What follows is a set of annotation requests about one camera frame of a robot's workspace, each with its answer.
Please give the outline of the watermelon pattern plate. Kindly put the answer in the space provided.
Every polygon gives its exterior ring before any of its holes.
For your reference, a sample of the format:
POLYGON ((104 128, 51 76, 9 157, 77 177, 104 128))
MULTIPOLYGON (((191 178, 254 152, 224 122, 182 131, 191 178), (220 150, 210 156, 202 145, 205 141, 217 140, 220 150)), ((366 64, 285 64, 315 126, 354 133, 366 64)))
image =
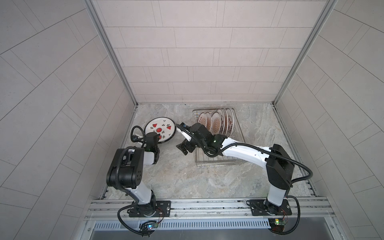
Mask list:
POLYGON ((176 133, 176 126, 173 120, 166 117, 159 117, 151 120, 145 126, 145 134, 156 133, 159 135, 159 143, 165 143, 173 138, 176 133))

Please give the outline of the red characters white plate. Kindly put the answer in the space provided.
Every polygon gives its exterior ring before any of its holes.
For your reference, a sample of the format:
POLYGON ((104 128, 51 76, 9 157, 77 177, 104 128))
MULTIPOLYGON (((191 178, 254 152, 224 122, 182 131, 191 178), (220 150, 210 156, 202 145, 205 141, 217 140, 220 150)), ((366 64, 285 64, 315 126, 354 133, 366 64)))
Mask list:
POLYGON ((234 114, 230 108, 226 108, 228 117, 227 136, 230 137, 234 131, 234 114))

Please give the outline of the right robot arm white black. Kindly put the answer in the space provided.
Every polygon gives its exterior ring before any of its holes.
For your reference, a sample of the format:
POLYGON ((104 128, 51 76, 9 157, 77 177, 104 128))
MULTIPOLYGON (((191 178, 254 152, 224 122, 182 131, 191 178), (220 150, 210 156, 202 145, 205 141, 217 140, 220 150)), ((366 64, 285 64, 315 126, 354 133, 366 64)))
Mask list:
POLYGON ((212 135, 200 123, 191 127, 177 124, 176 128, 185 137, 185 140, 177 145, 184 155, 200 148, 210 158, 233 157, 264 169, 267 172, 270 188, 267 198, 263 202, 263 210, 270 215, 278 215, 283 212, 283 202, 288 197, 294 183, 309 180, 313 176, 310 168, 291 159, 280 145, 257 147, 225 135, 212 135))

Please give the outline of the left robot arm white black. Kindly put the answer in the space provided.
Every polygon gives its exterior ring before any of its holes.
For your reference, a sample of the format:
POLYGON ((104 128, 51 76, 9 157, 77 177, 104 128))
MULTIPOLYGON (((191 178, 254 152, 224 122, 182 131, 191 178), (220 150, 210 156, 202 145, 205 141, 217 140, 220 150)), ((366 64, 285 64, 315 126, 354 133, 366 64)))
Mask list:
POLYGON ((140 140, 143 146, 117 149, 107 172, 107 186, 119 190, 134 199, 130 217, 152 217, 157 211, 156 197, 143 182, 145 165, 155 165, 160 156, 160 135, 148 133, 140 140))

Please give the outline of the sunburst plate front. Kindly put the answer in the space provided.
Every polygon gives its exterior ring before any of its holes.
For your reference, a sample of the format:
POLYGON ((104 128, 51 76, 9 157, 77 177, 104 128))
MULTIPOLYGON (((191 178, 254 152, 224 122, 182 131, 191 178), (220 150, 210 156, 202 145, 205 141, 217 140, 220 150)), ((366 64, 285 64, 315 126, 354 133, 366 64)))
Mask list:
POLYGON ((206 113, 204 113, 204 112, 200 113, 200 115, 198 117, 198 123, 200 123, 204 127, 207 127, 207 115, 206 115, 206 113))

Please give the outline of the sunburst plate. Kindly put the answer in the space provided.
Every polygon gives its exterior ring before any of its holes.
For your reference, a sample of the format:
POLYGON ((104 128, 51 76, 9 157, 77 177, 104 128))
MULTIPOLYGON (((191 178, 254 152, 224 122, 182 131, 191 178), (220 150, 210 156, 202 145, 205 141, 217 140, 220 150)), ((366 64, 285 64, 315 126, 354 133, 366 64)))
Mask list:
POLYGON ((211 117, 211 133, 212 135, 217 135, 221 131, 222 119, 221 115, 218 112, 214 112, 211 117))
POLYGON ((207 115, 206 115, 206 113, 204 113, 204 112, 200 113, 200 115, 198 117, 198 123, 200 123, 204 127, 207 127, 207 115))

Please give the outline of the red rimmed plate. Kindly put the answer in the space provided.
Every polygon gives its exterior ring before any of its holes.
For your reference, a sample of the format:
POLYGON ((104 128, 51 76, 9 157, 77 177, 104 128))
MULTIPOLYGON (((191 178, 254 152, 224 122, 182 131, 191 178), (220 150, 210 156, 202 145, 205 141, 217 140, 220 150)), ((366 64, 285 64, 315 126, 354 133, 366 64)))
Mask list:
POLYGON ((222 135, 228 136, 229 135, 229 119, 227 111, 224 108, 218 109, 218 113, 221 115, 221 131, 220 133, 222 135))
POLYGON ((206 115, 206 128, 208 131, 212 129, 212 116, 209 112, 205 112, 206 115))

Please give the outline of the left circuit board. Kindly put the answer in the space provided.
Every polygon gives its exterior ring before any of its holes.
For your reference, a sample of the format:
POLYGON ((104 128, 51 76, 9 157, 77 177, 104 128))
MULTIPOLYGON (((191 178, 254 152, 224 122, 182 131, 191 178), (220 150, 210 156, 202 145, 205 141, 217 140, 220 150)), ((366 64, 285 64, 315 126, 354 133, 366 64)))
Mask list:
POLYGON ((147 221, 141 224, 141 231, 148 232, 154 231, 158 227, 159 223, 156 221, 147 221))

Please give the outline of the circuit board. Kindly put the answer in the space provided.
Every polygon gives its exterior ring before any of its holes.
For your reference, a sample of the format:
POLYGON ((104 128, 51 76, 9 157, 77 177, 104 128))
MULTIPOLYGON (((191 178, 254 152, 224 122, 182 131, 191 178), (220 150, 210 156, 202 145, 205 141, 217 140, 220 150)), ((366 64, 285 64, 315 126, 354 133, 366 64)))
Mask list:
POLYGON ((268 219, 270 224, 270 231, 271 232, 277 232, 277 233, 283 233, 285 230, 285 226, 287 224, 287 221, 284 219, 268 219))
POLYGON ((154 231, 158 227, 159 223, 156 221, 147 221, 141 224, 141 231, 148 232, 154 231))

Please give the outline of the ventilation grille strip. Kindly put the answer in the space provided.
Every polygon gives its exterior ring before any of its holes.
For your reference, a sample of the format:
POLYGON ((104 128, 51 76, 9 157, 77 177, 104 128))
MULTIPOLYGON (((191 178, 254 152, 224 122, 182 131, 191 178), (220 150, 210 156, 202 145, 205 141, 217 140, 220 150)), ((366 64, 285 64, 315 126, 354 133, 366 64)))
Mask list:
MULTIPOLYGON (((146 221, 127 221, 132 229, 139 227, 146 221)), ((223 230, 223 229, 271 229, 268 219, 170 219, 163 220, 156 230, 223 230)), ((119 221, 96 221, 94 230, 125 231, 119 221)))

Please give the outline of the right circuit board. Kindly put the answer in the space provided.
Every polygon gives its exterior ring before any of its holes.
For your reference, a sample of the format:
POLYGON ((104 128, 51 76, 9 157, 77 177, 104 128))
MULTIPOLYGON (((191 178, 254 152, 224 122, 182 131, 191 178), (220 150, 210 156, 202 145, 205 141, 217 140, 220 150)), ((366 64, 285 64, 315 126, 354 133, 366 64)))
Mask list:
POLYGON ((284 219, 268 219, 270 224, 270 231, 271 232, 277 232, 277 233, 283 233, 285 230, 285 226, 287 224, 287 221, 284 219))

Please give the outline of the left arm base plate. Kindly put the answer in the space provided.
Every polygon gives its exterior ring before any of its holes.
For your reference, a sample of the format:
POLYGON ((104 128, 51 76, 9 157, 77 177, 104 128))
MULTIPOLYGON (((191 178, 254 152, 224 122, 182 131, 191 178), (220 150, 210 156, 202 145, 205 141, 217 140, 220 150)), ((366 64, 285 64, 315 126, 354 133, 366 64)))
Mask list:
POLYGON ((156 218, 169 217, 171 201, 156 201, 145 205, 135 205, 127 210, 130 218, 156 218))

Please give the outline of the aluminium mounting rail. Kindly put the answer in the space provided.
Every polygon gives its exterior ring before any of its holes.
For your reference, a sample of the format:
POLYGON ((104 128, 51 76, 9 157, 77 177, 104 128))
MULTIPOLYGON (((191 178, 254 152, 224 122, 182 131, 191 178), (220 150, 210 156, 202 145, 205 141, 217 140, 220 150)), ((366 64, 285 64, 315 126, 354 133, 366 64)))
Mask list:
POLYGON ((130 200, 94 200, 86 213, 86 220, 115 220, 121 210, 122 219, 239 219, 239 218, 281 218, 292 219, 296 216, 303 218, 334 217, 335 213, 325 197, 297 197, 287 199, 292 210, 291 216, 253 216, 251 208, 246 204, 255 199, 171 199, 169 217, 130 218, 127 210, 133 207, 130 200))

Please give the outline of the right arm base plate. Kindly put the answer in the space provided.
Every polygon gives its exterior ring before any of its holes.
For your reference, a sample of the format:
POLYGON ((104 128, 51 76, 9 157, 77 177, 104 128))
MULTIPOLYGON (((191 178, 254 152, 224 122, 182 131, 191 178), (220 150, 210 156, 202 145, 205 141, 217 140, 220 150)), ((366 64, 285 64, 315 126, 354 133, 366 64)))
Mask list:
POLYGON ((281 206, 270 203, 267 199, 248 200, 246 204, 251 208, 253 216, 291 216, 292 210, 287 199, 283 199, 281 206))

